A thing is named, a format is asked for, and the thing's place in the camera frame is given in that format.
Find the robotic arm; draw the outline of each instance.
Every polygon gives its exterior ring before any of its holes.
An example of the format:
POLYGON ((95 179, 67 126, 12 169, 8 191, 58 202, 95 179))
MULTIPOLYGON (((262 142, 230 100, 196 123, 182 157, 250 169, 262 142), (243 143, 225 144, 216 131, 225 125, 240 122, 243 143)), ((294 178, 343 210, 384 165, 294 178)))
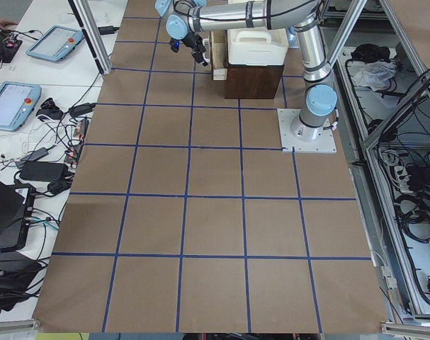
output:
POLYGON ((204 62, 202 53, 205 52, 198 32, 262 26, 269 30, 294 27, 305 67, 306 105, 290 129, 294 136, 303 141, 316 140, 337 102, 336 92, 332 89, 332 68, 326 60, 319 33, 319 0, 263 0, 205 5, 206 0, 157 0, 155 4, 160 16, 166 19, 166 30, 172 37, 172 50, 178 50, 181 40, 192 48, 196 62, 204 62))

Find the blue joint cap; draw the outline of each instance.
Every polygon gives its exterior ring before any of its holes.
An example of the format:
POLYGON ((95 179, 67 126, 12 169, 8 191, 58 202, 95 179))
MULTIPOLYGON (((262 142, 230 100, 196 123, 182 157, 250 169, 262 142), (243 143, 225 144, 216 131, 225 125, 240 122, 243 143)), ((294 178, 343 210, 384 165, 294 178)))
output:
POLYGON ((183 39, 188 34, 188 26, 185 21, 175 14, 171 14, 167 18, 166 30, 172 38, 178 40, 183 39))
POLYGON ((164 16, 166 14, 167 9, 171 5, 171 0, 157 0, 155 2, 155 9, 159 13, 159 16, 164 16))
POLYGON ((329 115, 336 107, 336 102, 336 92, 325 84, 312 87, 306 96, 307 108, 319 117, 329 115))

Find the person's hand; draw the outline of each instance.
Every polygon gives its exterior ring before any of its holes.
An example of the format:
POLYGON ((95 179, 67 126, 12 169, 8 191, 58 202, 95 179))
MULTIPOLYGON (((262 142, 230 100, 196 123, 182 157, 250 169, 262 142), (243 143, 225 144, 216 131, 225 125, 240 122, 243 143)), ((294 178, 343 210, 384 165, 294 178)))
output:
POLYGON ((9 28, 7 26, 10 26, 10 25, 18 25, 18 24, 15 23, 14 21, 0 18, 0 30, 8 30, 9 28))

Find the blue tablet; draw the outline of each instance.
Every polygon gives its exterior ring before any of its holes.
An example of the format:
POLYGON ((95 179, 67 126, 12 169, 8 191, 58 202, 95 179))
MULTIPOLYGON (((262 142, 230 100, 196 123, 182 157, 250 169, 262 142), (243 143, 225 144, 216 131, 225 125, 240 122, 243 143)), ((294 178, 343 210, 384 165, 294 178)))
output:
POLYGON ((80 30, 53 26, 26 51, 38 59, 58 62, 65 58, 84 39, 80 30))
POLYGON ((17 130, 40 98, 39 85, 5 81, 0 86, 0 130, 17 130))

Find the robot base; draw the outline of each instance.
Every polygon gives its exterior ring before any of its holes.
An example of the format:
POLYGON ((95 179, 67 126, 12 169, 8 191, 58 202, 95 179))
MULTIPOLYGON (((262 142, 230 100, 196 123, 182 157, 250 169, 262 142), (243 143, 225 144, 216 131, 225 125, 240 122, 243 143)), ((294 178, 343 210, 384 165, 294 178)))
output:
MULTIPOLYGON (((293 118, 300 114, 300 109, 278 109, 279 131, 281 133, 281 146, 284 152, 306 152, 335 154, 336 145, 334 144, 333 132, 331 129, 323 130, 322 134, 314 141, 305 142, 290 131, 290 124, 293 118)), ((330 126, 329 121, 324 123, 324 127, 330 126)))

